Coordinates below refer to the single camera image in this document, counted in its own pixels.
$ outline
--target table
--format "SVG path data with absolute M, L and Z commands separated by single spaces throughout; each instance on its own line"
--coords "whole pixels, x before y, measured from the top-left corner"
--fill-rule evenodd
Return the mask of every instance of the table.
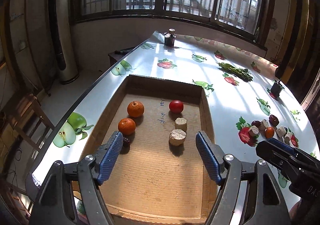
M 253 81 L 225 74 L 218 63 L 225 62 L 237 67 L 248 68 Z M 255 152 L 256 143 L 265 140 L 260 135 L 257 141 L 242 141 L 239 130 L 254 120 L 268 120 L 268 114 L 278 117 L 279 126 L 289 128 L 294 134 L 292 144 L 314 153 L 319 159 L 319 148 L 313 129 L 305 112 L 290 90 L 284 87 L 277 101 L 269 94 L 275 79 L 276 65 L 248 51 L 234 46 L 192 36 L 177 35 L 175 47 L 164 46 L 164 36 L 158 32 L 135 48 L 120 63 L 104 73 L 68 110 L 46 140 L 26 179 L 26 191 L 31 199 L 52 163 L 62 160 L 64 163 L 76 162 L 88 138 L 81 139 L 82 134 L 70 147 L 58 148 L 52 140 L 64 122 L 74 111 L 85 117 L 87 125 L 95 125 L 106 104 L 128 74 L 157 77 L 200 85 L 205 89 L 210 106 L 214 128 L 215 143 L 225 153 L 236 156 L 240 161 L 256 162 L 259 158 Z M 278 179 L 282 193 L 290 209 L 298 200 L 288 189 L 289 183 L 276 168 L 271 168 Z M 244 190 L 242 182 L 239 200 L 236 205 L 235 219 L 240 219 Z
M 122 50 L 116 50 L 114 52 L 111 52 L 108 54 L 109 56 L 109 60 L 110 60 L 110 66 L 112 67 L 113 65 L 115 65 L 118 61 L 122 60 L 123 57 L 126 55 L 125 53 L 124 54 L 119 54 L 118 52 L 122 51 L 122 52 L 130 52 L 131 50 L 133 50 L 134 47 L 132 48 L 125 48 L 125 49 L 122 49 Z

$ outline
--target tomato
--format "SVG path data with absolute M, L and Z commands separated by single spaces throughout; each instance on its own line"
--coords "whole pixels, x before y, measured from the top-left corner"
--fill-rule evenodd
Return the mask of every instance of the tomato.
M 268 127 L 268 128 L 266 129 L 266 138 L 267 138 L 267 139 L 273 137 L 274 134 L 275 134 L 275 130 L 273 129 L 272 126 L 270 126 L 270 127 Z
M 173 100 L 169 104 L 172 113 L 179 114 L 183 111 L 183 103 L 180 100 Z

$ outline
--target floor-standing air conditioner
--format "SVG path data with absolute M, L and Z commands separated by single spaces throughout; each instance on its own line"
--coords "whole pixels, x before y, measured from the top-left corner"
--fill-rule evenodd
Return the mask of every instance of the floor-standing air conditioner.
M 79 76 L 73 54 L 68 0 L 47 0 L 49 29 L 62 84 L 68 84 Z

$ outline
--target tangerine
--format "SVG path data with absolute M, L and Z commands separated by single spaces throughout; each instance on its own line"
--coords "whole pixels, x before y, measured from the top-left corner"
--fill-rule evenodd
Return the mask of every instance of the tangerine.
M 136 130 L 136 123 L 131 118 L 121 119 L 118 123 L 118 130 L 123 135 L 131 135 Z
M 144 106 L 139 101 L 132 101 L 127 107 L 127 112 L 131 117 L 141 117 L 144 113 Z
M 275 130 L 273 129 L 273 127 L 272 126 L 270 126 L 270 127 L 268 127 L 267 129 L 266 129 L 266 138 L 268 139 L 268 138 L 271 138 L 271 137 L 273 137 L 275 135 Z

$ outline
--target strawberry print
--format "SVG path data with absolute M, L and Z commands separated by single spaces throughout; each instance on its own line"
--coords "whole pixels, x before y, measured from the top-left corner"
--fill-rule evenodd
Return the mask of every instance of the strawberry print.
M 271 93 L 271 91 L 270 91 L 269 88 L 267 88 L 267 92 L 269 93 L 270 97 L 272 97 L 274 100 L 277 100 L 277 101 L 278 101 L 278 98 L 275 97 L 275 95 Z
M 177 66 L 177 65 L 174 65 L 172 61 L 168 59 L 159 60 L 157 65 L 158 67 L 164 68 L 164 69 L 171 69 Z
M 221 60 L 223 60 L 223 61 L 226 59 L 225 56 L 224 56 L 222 53 L 220 53 L 218 50 L 214 52 L 214 55 L 215 55 L 218 59 L 221 59 Z
M 224 73 L 222 75 L 226 82 L 233 84 L 233 86 L 239 86 L 239 82 L 236 81 L 232 76 L 230 76 L 228 73 Z
M 251 67 L 252 67 L 252 69 L 253 69 L 254 71 L 256 71 L 256 72 L 258 72 L 258 73 L 261 72 L 261 70 L 258 69 L 257 65 L 254 63 L 254 61 L 251 63 Z
M 251 125 L 246 123 L 242 117 L 239 118 L 239 122 L 236 123 L 236 127 L 239 130 L 238 135 L 241 142 L 246 143 L 250 147 L 255 147 L 257 145 L 257 138 L 259 136 L 256 135 L 255 137 L 252 137 L 249 135 L 249 128 Z
M 294 133 L 290 130 L 290 128 L 288 128 L 288 131 L 292 133 L 291 143 L 293 144 L 294 147 L 299 148 L 298 139 L 296 138 L 296 136 L 294 135 Z

